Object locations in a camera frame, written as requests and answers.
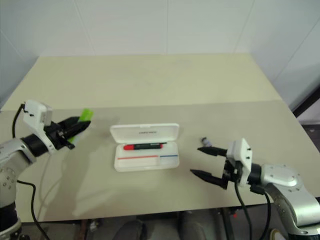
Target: robotic arm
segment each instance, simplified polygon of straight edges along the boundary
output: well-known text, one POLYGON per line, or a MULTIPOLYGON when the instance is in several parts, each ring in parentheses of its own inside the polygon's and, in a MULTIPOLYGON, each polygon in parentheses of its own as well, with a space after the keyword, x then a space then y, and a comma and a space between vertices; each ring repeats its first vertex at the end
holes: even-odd
POLYGON ((290 239, 320 240, 320 204, 305 188, 300 174, 286 165, 252 163, 252 150, 242 138, 228 149, 200 147, 201 152, 226 157, 222 178, 202 170, 190 171, 202 180, 227 189, 228 182, 249 184, 250 190, 267 192, 273 199, 290 239))
POLYGON ((46 152, 52 154, 63 147, 73 149, 75 146, 68 139, 91 123, 78 122, 79 117, 55 123, 51 121, 52 109, 33 100, 28 100, 21 108, 23 121, 33 134, 0 145, 0 240, 14 239, 21 231, 15 205, 19 175, 46 152))

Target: green object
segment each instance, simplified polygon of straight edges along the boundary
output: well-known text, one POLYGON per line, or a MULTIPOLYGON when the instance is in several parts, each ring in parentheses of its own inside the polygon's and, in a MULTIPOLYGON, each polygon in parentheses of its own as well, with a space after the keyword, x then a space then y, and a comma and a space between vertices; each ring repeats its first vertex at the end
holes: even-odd
MULTIPOLYGON (((83 109, 82 114, 79 117, 78 122, 90 121, 93 115, 94 115, 93 111, 91 111, 89 108, 85 108, 85 109, 83 109)), ((69 138, 68 141, 70 143, 72 143, 75 140, 75 137, 76 136, 69 138)))

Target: beige table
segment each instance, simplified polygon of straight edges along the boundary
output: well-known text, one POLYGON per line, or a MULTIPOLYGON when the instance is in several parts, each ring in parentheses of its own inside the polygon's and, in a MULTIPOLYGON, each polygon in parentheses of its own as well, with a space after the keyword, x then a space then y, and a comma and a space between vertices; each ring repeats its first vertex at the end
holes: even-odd
MULTIPOLYGON (((202 136, 222 148, 246 138, 255 163, 296 168, 309 191, 320 196, 318 151, 246 54, 40 58, 0 114, 1 141, 10 139, 13 110, 26 99, 54 107, 54 121, 94 107, 92 123, 74 150, 43 155, 20 176, 37 185, 40 221, 238 206, 232 183, 225 191, 190 173, 222 175, 223 158, 196 150, 202 136), (47 86, 47 94, 40 86, 47 86), (81 94, 74 86, 81 86, 81 94), (178 168, 115 171, 109 127, 141 123, 180 124, 178 168)), ((21 119, 16 134, 28 134, 21 119)), ((18 186, 16 205, 24 222, 32 220, 31 192, 18 186)), ((248 187, 241 194, 248 205, 265 202, 248 187)))

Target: black cable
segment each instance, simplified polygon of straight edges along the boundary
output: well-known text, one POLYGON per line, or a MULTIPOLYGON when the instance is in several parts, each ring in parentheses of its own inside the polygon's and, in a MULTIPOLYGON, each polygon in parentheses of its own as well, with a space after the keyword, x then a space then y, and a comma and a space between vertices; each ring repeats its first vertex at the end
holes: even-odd
POLYGON ((16 114, 13 118, 13 122, 12 122, 12 138, 13 139, 16 137, 16 122, 22 109, 25 109, 25 105, 23 103, 19 106, 18 111, 16 111, 16 114))
POLYGON ((267 213, 267 217, 266 217, 266 223, 265 223, 265 226, 264 226, 264 230, 263 230, 263 233, 262 233, 261 237, 259 238, 259 240, 263 240, 266 237, 268 229, 269 229, 269 225, 270 225, 270 219, 271 219, 270 198, 269 198, 269 196, 268 196, 268 194, 266 192, 264 193, 264 196, 265 196, 266 202, 267 202, 268 213, 267 213))
MULTIPOLYGON (((25 109, 25 105, 21 104, 19 106, 19 109, 17 110, 14 118, 13 118, 13 122, 12 122, 12 138, 16 137, 16 122, 17 119, 19 117, 19 114, 21 112, 22 109, 25 109)), ((45 232, 45 230, 40 226, 38 220, 36 219, 36 215, 35 215, 35 209, 34 209, 34 202, 35 202, 35 195, 36 195, 36 186, 33 183, 30 182, 26 182, 26 181, 20 181, 17 180, 16 181, 19 184, 24 184, 24 185, 28 185, 32 187, 32 197, 31 197, 31 215, 32 215, 32 219, 34 224, 37 226, 37 228, 40 230, 40 232, 42 233, 42 235, 44 236, 45 239, 50 240, 50 238, 48 237, 47 233, 45 232)))
POLYGON ((242 198, 240 196, 239 189, 238 189, 238 181, 234 182, 234 190, 235 190, 235 194, 238 197, 238 200, 239 200, 239 202, 241 204, 241 207, 243 208, 245 218, 246 218, 246 220, 247 220, 247 222, 249 224, 249 239, 252 240, 252 223, 251 223, 251 219, 250 219, 247 207, 246 207, 244 201, 242 200, 242 198))
POLYGON ((42 233, 42 235, 44 236, 45 239, 50 240, 50 238, 48 237, 47 233, 45 232, 45 230, 40 226, 39 222, 36 219, 36 215, 35 215, 35 209, 34 209, 34 201, 35 201, 35 195, 36 195, 36 186, 30 182, 26 182, 26 181, 20 181, 17 180, 17 183, 20 184, 24 184, 24 185, 28 185, 31 186, 33 188, 32 190, 32 197, 31 197, 31 215, 32 215, 32 219, 34 221, 34 224, 37 226, 37 228, 40 230, 40 232, 42 233))

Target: red marker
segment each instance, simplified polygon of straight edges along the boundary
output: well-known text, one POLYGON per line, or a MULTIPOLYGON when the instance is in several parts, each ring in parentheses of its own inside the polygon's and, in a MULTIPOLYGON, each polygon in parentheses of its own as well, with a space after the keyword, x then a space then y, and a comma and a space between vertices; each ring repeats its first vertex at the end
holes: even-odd
POLYGON ((123 149, 124 150, 162 149, 164 143, 130 144, 130 145, 125 145, 123 149))

